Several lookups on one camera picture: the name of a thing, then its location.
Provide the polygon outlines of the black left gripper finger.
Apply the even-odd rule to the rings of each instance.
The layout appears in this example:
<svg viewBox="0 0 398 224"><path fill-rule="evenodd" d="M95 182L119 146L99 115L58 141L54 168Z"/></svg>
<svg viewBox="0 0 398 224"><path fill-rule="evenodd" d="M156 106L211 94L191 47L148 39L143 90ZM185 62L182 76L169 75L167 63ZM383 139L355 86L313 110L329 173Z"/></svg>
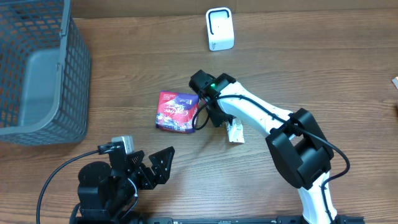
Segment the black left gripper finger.
<svg viewBox="0 0 398 224"><path fill-rule="evenodd" d="M144 151L137 151L132 154L127 155L127 163L129 170L137 169L144 158Z"/></svg>
<svg viewBox="0 0 398 224"><path fill-rule="evenodd" d="M169 180L174 154L175 149L170 146L149 156L156 184L165 184Z"/></svg>

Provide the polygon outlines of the white conditioner tube gold cap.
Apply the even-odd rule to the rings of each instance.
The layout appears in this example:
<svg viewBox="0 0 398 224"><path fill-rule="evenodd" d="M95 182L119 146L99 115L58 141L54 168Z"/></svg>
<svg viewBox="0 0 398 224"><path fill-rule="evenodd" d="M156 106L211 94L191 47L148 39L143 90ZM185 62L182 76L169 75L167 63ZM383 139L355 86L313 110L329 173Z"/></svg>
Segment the white conditioner tube gold cap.
<svg viewBox="0 0 398 224"><path fill-rule="evenodd" d="M232 122L226 122L226 130L229 142L244 144L243 124L238 118L234 118Z"/></svg>

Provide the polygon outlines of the red purple pad pack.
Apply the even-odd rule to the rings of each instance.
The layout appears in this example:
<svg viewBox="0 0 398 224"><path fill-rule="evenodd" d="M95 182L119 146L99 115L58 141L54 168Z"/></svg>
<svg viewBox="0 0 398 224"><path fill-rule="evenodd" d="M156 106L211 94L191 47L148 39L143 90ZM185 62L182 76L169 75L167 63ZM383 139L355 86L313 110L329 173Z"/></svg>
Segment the red purple pad pack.
<svg viewBox="0 0 398 224"><path fill-rule="evenodd" d="M155 117L156 128L179 133L193 133L193 116L198 111L199 98L188 93L161 91Z"/></svg>

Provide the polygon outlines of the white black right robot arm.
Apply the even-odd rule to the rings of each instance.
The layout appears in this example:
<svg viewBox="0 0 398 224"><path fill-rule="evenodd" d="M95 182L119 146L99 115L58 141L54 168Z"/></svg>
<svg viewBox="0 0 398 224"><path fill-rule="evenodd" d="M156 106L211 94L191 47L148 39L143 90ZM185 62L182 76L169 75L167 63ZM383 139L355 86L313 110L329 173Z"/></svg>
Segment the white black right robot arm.
<svg viewBox="0 0 398 224"><path fill-rule="evenodd" d="M277 171L298 190L307 223L336 222L327 182L334 152L309 111L293 113L267 103L226 73L214 77L199 70L189 86L214 126L238 118L265 137Z"/></svg>

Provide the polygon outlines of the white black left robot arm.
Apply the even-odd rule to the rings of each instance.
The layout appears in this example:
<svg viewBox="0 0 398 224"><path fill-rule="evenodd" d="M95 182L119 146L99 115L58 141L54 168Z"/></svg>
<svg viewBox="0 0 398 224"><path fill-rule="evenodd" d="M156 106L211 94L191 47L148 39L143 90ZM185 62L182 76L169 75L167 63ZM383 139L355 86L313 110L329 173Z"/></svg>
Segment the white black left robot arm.
<svg viewBox="0 0 398 224"><path fill-rule="evenodd" d="M98 146L109 163L92 162L78 173L78 197L70 223L147 223L142 213L135 212L140 190L153 190L170 178L174 147L149 156L152 163L142 163L143 151L129 152L121 142Z"/></svg>

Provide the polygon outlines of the white barcode scanner stand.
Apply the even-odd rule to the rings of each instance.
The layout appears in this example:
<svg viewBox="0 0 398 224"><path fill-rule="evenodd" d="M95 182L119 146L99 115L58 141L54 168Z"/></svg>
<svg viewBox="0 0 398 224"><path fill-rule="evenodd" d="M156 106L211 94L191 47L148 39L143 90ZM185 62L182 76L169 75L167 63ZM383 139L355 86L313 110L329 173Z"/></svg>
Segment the white barcode scanner stand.
<svg viewBox="0 0 398 224"><path fill-rule="evenodd" d="M234 28L231 10L227 7L209 9L205 15L210 51L234 47Z"/></svg>

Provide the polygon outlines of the grey plastic mesh basket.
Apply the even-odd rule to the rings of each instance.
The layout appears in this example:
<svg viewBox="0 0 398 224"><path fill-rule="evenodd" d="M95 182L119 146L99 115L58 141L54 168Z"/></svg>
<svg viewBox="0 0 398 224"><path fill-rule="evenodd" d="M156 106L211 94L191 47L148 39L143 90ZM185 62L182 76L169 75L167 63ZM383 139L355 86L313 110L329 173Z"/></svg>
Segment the grey plastic mesh basket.
<svg viewBox="0 0 398 224"><path fill-rule="evenodd" d="M1 141L82 141L91 54L70 0L1 2Z"/></svg>

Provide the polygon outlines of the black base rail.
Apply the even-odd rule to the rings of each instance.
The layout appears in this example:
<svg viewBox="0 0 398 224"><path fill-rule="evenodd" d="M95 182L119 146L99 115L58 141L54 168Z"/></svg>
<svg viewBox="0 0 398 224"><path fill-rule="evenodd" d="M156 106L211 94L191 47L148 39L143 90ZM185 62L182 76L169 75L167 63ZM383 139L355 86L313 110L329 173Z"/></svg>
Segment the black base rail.
<svg viewBox="0 0 398 224"><path fill-rule="evenodd" d="M277 218L242 218L242 219L173 219L162 218L135 218L125 221L97 221L95 223L121 223L121 224L308 224L301 216L281 216Z"/></svg>

